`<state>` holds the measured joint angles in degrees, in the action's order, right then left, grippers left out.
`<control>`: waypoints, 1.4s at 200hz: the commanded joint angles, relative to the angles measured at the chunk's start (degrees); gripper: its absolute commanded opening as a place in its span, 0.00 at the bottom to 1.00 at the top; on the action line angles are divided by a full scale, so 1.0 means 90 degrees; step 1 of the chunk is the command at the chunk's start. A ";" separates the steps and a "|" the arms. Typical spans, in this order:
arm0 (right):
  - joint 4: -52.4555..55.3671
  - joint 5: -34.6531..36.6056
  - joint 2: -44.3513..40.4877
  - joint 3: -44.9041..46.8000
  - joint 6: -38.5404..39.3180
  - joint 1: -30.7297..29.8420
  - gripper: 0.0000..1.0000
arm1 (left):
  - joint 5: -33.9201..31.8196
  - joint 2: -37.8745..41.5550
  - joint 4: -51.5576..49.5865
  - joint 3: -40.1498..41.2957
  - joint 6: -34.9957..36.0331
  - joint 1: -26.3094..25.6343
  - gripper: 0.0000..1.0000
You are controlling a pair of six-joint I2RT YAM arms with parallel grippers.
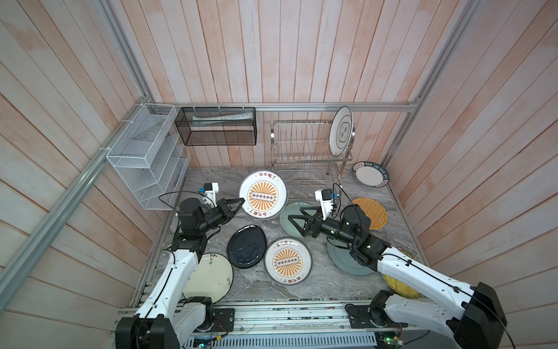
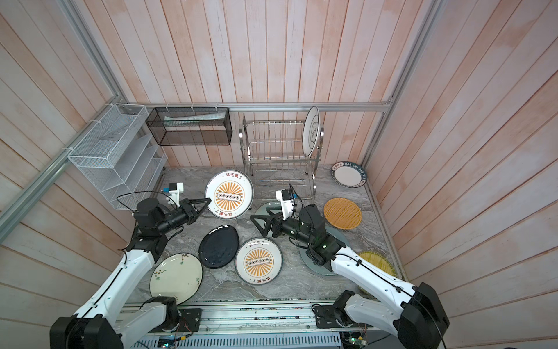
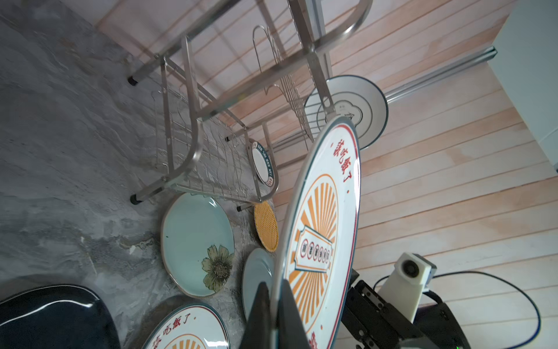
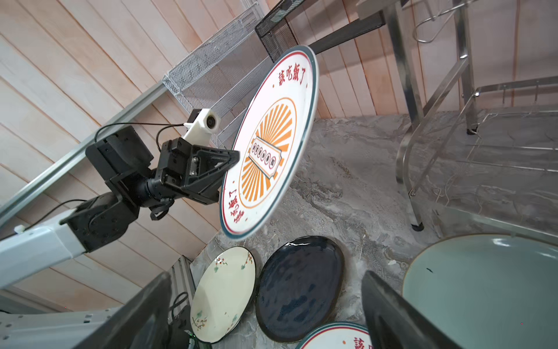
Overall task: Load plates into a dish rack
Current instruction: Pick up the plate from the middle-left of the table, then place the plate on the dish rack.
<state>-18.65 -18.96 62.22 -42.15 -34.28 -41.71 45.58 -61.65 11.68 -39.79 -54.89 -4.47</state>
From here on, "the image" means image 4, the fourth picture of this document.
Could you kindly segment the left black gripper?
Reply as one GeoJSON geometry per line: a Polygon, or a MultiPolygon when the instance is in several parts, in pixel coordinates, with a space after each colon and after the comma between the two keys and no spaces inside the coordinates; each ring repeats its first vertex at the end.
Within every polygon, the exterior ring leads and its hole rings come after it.
{"type": "Polygon", "coordinates": [[[219,201],[223,178],[240,161],[240,152],[192,145],[182,138],[164,143],[154,177],[154,200],[162,205],[190,199],[211,205],[219,201]],[[197,170],[190,174],[193,158],[197,170]]]}

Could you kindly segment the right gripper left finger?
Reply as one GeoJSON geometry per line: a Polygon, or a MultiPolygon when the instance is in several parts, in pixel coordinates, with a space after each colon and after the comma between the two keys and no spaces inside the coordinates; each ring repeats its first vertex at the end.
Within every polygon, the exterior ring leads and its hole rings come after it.
{"type": "Polygon", "coordinates": [[[167,347],[170,299],[171,276],[163,272],[76,347],[167,347]]]}

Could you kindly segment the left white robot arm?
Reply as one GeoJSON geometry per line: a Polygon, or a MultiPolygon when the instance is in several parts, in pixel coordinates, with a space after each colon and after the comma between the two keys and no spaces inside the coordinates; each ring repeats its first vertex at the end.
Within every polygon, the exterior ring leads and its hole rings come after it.
{"type": "Polygon", "coordinates": [[[1,287],[120,239],[142,208],[159,221],[180,199],[217,203],[225,175],[241,158],[239,151],[175,138],[162,145],[152,169],[153,155],[132,126],[90,145],[86,156],[109,192],[1,240],[1,287]]]}

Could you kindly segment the dark blue oval plate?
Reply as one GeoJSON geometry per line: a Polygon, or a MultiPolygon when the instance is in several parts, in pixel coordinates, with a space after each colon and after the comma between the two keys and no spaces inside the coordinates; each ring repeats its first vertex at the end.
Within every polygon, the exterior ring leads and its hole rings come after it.
{"type": "Polygon", "coordinates": [[[255,301],[263,333],[279,343],[298,342],[332,314],[344,280],[344,254],[331,239],[304,236],[267,260],[255,301]]]}

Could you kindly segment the stainless steel dish rack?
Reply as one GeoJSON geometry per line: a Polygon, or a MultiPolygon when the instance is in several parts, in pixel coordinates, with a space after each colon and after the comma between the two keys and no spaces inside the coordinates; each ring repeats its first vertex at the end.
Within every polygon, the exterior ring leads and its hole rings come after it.
{"type": "Polygon", "coordinates": [[[408,50],[403,26],[400,22],[402,13],[402,1],[359,1],[356,4],[357,14],[361,20],[372,15],[383,15],[391,35],[395,59],[400,75],[408,113],[411,119],[405,136],[398,149],[396,157],[395,177],[398,190],[405,199],[407,217],[411,228],[420,232],[424,230],[423,219],[419,212],[419,206],[414,201],[419,183],[412,183],[409,175],[409,161],[416,139],[421,135],[427,122],[437,113],[447,94],[457,83],[462,85],[462,97],[464,107],[460,116],[466,120],[466,132],[468,135],[476,135],[479,129],[477,119],[476,99],[484,92],[518,90],[522,88],[549,86],[557,83],[557,77],[552,76],[541,79],[530,79],[522,81],[510,81],[502,84],[492,84],[475,87],[472,65],[472,46],[469,33],[468,8],[469,1],[453,1],[447,13],[456,16],[456,38],[459,49],[459,59],[452,69],[440,83],[427,104],[421,104],[421,98],[416,82],[414,67],[411,62],[411,54],[408,50]]]}

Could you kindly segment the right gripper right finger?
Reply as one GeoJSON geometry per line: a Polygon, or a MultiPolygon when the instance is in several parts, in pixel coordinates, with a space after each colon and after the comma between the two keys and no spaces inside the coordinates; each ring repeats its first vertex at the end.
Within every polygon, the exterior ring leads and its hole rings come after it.
{"type": "Polygon", "coordinates": [[[361,293],[373,347],[459,347],[372,270],[363,276],[361,293]]]}

